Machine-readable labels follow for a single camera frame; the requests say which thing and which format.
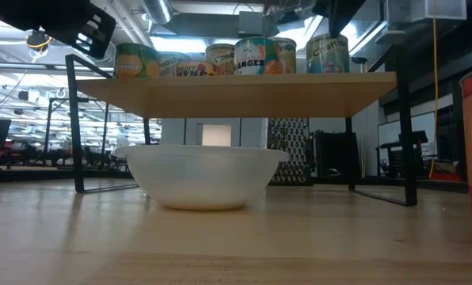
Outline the beige oranges can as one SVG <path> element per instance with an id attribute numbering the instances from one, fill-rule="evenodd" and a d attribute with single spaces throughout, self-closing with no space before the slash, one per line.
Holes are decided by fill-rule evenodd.
<path id="1" fill-rule="evenodd" d="M 296 42 L 289 38 L 274 37 L 279 46 L 279 57 L 283 74 L 296 73 Z"/>

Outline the small blue lid can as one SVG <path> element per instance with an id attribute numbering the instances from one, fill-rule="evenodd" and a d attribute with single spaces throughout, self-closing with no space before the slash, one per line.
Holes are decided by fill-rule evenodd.
<path id="1" fill-rule="evenodd" d="M 152 47 L 142 44 L 116 46 L 113 77 L 156 78 L 159 72 L 159 54 Z"/>

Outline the wooden shelf black legs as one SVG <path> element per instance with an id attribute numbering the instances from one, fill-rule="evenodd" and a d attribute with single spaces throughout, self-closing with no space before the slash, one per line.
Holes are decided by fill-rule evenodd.
<path id="1" fill-rule="evenodd" d="M 400 104 L 404 160 L 402 206 L 417 205 L 407 50 L 391 45 L 366 73 L 276 74 L 114 79 L 77 55 L 65 58 L 74 158 L 74 185 L 86 192 L 78 96 L 84 93 L 143 118 L 150 140 L 152 118 L 340 117 L 352 133 L 352 117 L 395 89 Z"/>

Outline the black ceiling device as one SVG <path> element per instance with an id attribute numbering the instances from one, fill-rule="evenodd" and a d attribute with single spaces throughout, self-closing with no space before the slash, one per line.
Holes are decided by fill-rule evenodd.
<path id="1" fill-rule="evenodd" d="M 44 31 L 32 30 L 32 33 L 25 38 L 26 45 L 34 51 L 46 51 L 49 44 L 53 41 Z"/>

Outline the white plastic bowl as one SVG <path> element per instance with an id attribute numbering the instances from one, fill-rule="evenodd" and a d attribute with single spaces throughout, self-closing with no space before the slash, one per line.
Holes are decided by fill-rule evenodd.
<path id="1" fill-rule="evenodd" d="M 123 146 L 124 158 L 139 187 L 163 207 L 225 210 L 256 199 L 278 165 L 289 160 L 281 150 L 231 146 Z"/>

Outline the white teal oranges can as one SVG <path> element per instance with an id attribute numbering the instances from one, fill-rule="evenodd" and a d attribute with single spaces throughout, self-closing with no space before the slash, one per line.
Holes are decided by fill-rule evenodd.
<path id="1" fill-rule="evenodd" d="M 235 75 L 281 74 L 279 45 L 270 39 L 251 37 L 235 44 Z"/>

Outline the metal box grater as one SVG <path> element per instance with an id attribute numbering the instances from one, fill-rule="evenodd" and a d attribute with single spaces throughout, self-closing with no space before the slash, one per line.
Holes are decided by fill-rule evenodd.
<path id="1" fill-rule="evenodd" d="M 289 160 L 280 162 L 271 184 L 283 186 L 309 185 L 311 182 L 309 124 L 307 118 L 268 118 L 267 149 L 288 153 Z"/>

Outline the red crate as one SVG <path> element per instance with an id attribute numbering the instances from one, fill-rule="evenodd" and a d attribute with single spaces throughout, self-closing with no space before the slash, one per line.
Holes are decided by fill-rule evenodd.
<path id="1" fill-rule="evenodd" d="M 435 181 L 461 181 L 461 177 L 456 172 L 433 171 L 429 178 Z"/>

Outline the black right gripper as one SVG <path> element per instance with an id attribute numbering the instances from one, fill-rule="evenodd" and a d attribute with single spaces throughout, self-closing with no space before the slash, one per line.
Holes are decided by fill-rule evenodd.
<path id="1" fill-rule="evenodd" d="M 338 37 L 366 0 L 317 0 L 314 14 L 329 14 L 329 34 Z"/>

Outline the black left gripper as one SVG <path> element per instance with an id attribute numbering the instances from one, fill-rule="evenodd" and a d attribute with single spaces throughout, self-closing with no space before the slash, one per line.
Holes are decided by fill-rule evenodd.
<path id="1" fill-rule="evenodd" d="M 20 30 L 42 28 L 58 40 L 102 59 L 116 27 L 116 20 L 86 0 L 0 0 L 0 20 Z"/>

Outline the black cabinet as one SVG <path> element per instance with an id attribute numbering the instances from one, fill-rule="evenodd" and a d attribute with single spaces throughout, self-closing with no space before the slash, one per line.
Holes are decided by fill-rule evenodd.
<path id="1" fill-rule="evenodd" d="M 344 132 L 316 131 L 314 138 L 318 177 L 336 176 L 334 169 L 339 176 L 344 176 L 351 168 L 355 169 L 358 177 L 360 176 L 360 159 L 355 133 L 347 135 Z"/>

